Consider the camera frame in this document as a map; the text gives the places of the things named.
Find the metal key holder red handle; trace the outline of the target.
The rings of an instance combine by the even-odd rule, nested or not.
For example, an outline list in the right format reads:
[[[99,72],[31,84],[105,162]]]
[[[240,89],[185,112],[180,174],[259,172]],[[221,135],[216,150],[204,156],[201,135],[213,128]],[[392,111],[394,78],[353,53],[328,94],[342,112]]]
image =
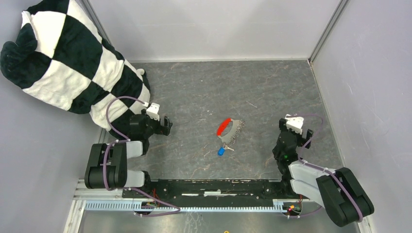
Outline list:
[[[216,136],[220,138],[223,144],[233,143],[245,126],[245,121],[232,118],[225,119],[216,131]]]

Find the keys with blue tag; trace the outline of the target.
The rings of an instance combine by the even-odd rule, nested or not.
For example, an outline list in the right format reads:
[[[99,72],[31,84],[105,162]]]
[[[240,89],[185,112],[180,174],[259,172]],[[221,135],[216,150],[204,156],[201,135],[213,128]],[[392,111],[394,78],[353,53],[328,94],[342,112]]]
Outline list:
[[[225,153],[227,150],[234,151],[234,149],[230,148],[228,145],[223,145],[223,146],[220,147],[220,149],[218,150],[217,155],[218,155],[218,156],[223,156],[224,153]]]

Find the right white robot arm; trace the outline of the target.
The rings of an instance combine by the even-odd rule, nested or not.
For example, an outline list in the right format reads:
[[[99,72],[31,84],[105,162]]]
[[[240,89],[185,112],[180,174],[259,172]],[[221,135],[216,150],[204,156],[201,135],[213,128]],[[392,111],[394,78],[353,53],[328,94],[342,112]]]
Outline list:
[[[301,195],[324,208],[331,221],[344,227],[375,212],[375,207],[354,173],[346,168],[329,169],[300,156],[311,146],[316,133],[303,133],[304,115],[285,115],[279,120],[280,133],[272,150],[282,174],[281,193],[287,198]]]

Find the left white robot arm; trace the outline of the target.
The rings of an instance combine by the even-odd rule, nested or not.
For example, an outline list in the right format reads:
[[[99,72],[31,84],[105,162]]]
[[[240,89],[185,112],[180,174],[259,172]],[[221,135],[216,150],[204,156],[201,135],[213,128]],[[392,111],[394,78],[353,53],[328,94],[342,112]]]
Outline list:
[[[86,188],[134,187],[141,198],[151,195],[153,185],[149,182],[148,172],[131,170],[128,159],[145,155],[153,134],[169,135],[172,122],[167,116],[156,120],[147,114],[138,114],[131,117],[129,126],[130,141],[92,145],[85,172]]]

